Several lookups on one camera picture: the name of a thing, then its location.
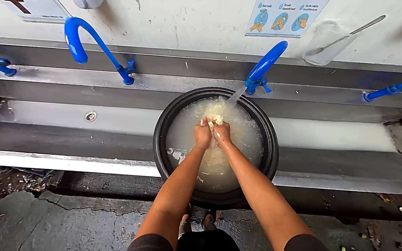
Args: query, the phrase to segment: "glass cup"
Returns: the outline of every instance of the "glass cup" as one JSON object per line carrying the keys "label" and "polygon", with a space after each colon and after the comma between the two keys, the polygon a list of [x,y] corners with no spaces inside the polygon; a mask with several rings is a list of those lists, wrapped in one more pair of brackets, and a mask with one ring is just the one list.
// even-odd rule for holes
{"label": "glass cup", "polygon": [[[345,38],[325,48],[342,37]],[[335,22],[324,21],[317,27],[313,39],[306,47],[302,58],[313,65],[327,65],[354,39],[356,39],[356,35],[350,35],[342,26]]]}

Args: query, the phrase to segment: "person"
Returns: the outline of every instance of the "person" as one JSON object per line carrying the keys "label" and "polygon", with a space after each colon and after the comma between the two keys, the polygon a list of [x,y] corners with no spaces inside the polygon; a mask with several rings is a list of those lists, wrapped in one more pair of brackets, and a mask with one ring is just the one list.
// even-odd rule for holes
{"label": "person", "polygon": [[[226,153],[241,189],[274,251],[326,251],[327,248],[289,206],[276,186],[232,143],[230,126],[214,123],[214,138]],[[207,118],[195,126],[195,146],[165,181],[127,251],[239,250],[206,215],[201,232],[191,232],[187,205],[212,133]]]}

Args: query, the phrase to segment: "black basin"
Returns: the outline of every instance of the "black basin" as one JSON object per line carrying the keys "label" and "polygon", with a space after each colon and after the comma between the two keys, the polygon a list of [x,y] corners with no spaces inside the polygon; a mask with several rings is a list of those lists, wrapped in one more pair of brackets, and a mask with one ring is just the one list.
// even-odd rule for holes
{"label": "black basin", "polygon": [[[159,173],[164,180],[166,180],[174,170],[168,160],[165,141],[168,129],[176,115],[184,107],[195,101],[215,96],[229,98],[232,94],[234,94],[234,91],[221,87],[198,88],[177,97],[165,108],[161,117],[159,117],[153,135],[154,159]],[[276,131],[274,127],[272,127],[272,123],[265,112],[249,98],[241,96],[238,100],[238,104],[249,113],[260,128],[263,138],[263,157],[261,158],[261,163],[258,168],[268,179],[272,180],[276,174],[279,159],[279,146]],[[217,210],[243,208],[247,205],[246,198],[240,188],[225,193],[208,193],[195,189],[192,194],[191,202],[198,207]]]}

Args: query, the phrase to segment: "spoon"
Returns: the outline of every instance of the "spoon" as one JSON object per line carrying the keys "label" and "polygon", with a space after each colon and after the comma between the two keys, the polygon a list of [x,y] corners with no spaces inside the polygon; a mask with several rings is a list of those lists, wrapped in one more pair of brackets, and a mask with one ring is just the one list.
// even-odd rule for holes
{"label": "spoon", "polygon": [[384,18],[385,18],[385,15],[382,15],[382,16],[378,17],[377,19],[371,21],[370,23],[367,23],[367,24],[365,24],[364,26],[361,26],[361,27],[355,29],[354,31],[350,32],[349,35],[345,35],[345,36],[339,38],[338,40],[336,40],[336,41],[330,43],[329,45],[327,45],[327,46],[325,46],[325,47],[320,47],[320,48],[316,48],[316,49],[312,49],[312,50],[307,51],[307,52],[305,53],[305,55],[307,55],[307,56],[313,56],[313,55],[319,54],[319,53],[323,52],[323,50],[325,50],[326,48],[332,46],[333,44],[338,43],[338,42],[344,40],[345,38],[349,37],[350,35],[354,35],[354,34],[360,32],[360,31],[362,31],[362,30],[364,30],[364,29],[366,29],[366,28],[368,28],[368,27],[370,27],[370,26],[376,24],[377,22],[383,20]]}

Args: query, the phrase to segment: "instruction sign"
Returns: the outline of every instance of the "instruction sign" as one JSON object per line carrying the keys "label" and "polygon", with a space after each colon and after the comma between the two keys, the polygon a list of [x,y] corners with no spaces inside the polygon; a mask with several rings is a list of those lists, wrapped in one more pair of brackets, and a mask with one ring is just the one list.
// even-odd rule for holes
{"label": "instruction sign", "polygon": [[246,36],[301,37],[330,0],[256,0]]}
{"label": "instruction sign", "polygon": [[57,0],[1,0],[27,22],[64,23],[71,15]]}

